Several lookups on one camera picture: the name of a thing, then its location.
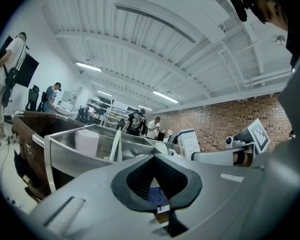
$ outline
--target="white cylinder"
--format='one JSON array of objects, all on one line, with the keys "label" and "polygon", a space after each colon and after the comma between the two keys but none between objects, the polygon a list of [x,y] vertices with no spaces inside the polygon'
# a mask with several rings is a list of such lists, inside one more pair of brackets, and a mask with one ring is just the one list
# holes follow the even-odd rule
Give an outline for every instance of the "white cylinder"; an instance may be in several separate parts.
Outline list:
[{"label": "white cylinder", "polygon": [[99,134],[90,130],[78,130],[75,133],[75,150],[89,157],[97,155]]}]

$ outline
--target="white wall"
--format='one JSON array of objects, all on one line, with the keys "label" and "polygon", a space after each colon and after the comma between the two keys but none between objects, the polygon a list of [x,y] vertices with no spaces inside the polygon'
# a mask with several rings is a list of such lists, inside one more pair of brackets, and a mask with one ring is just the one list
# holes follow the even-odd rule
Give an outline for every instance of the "white wall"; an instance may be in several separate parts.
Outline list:
[{"label": "white wall", "polygon": [[83,81],[80,73],[74,68],[75,66],[54,37],[41,9],[45,4],[45,0],[28,0],[25,2],[10,19],[0,37],[1,47],[8,36],[14,38],[18,33],[25,32],[27,35],[26,44],[30,48],[27,52],[39,62],[29,87],[26,88],[19,84],[14,87],[12,102],[5,110],[5,115],[25,109],[28,102],[28,91],[33,85],[40,89],[37,106],[40,103],[42,92],[56,82],[62,84],[62,91],[58,92],[54,101],[55,104],[62,98],[63,91],[73,91],[78,86],[82,86],[82,92],[74,106],[74,111],[80,105],[85,105],[88,98],[94,93],[87,86],[88,83]]}]

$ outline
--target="fluorescent light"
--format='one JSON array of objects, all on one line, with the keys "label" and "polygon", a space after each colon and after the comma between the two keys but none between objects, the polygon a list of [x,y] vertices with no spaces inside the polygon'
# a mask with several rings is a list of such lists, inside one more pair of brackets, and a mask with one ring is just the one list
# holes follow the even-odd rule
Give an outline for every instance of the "fluorescent light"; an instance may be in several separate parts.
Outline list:
[{"label": "fluorescent light", "polygon": [[145,106],[140,106],[140,105],[138,105],[140,108],[144,108],[144,109],[146,109],[146,110],[151,110],[152,111],[152,109],[151,108],[147,108],[147,107],[145,107]]},{"label": "fluorescent light", "polygon": [[153,91],[153,93],[156,94],[156,95],[159,95],[159,96],[161,96],[161,97],[163,97],[163,98],[165,98],[165,99],[167,99],[167,100],[169,100],[169,101],[171,101],[171,102],[179,103],[178,101],[174,100],[173,98],[169,98],[169,97],[167,97],[166,95],[163,95],[163,94],[161,94],[161,93],[159,93],[159,92],[157,92],[157,91],[155,91],[155,90]]},{"label": "fluorescent light", "polygon": [[91,66],[91,65],[80,63],[80,62],[76,62],[75,64],[77,64],[79,67],[83,67],[83,68],[87,68],[87,69],[91,69],[91,70],[96,70],[96,71],[102,72],[101,68],[99,68],[97,66]]},{"label": "fluorescent light", "polygon": [[105,94],[105,95],[109,95],[109,96],[112,96],[111,94],[109,93],[106,93],[106,92],[103,92],[103,91],[100,91],[100,90],[97,90],[98,93],[101,93],[101,94]]}]

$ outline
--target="black monitor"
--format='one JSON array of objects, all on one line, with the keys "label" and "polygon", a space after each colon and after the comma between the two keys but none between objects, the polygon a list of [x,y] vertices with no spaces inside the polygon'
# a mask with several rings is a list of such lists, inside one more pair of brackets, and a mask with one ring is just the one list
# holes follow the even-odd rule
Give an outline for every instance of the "black monitor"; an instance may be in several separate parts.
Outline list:
[{"label": "black monitor", "polygon": [[[8,36],[4,41],[0,49],[0,59],[6,54],[6,48],[12,42],[12,40],[13,38],[11,36]],[[19,69],[16,83],[24,87],[29,87],[31,78],[34,75],[38,65],[39,62],[37,62],[33,57],[26,53],[24,61]]]}]

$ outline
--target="white t-shirt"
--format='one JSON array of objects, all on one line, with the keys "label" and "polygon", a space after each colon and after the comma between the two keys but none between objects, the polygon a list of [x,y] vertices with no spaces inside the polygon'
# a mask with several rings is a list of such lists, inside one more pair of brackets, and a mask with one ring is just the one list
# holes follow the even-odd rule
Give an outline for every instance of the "white t-shirt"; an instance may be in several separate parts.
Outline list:
[{"label": "white t-shirt", "polygon": [[149,130],[155,128],[156,126],[160,126],[160,125],[159,123],[155,124],[155,120],[150,121],[148,123],[148,133],[146,134],[148,138],[155,139],[157,137],[158,129]]},{"label": "white t-shirt", "polygon": [[[17,66],[17,70],[20,69],[22,62],[24,62],[25,55],[26,55],[26,44],[21,38],[15,38],[12,42],[8,45],[5,49],[10,50],[12,52],[10,58],[4,64],[6,70],[9,72],[10,69]],[[5,86],[6,85],[6,73],[4,67],[0,68],[0,84]]]}]

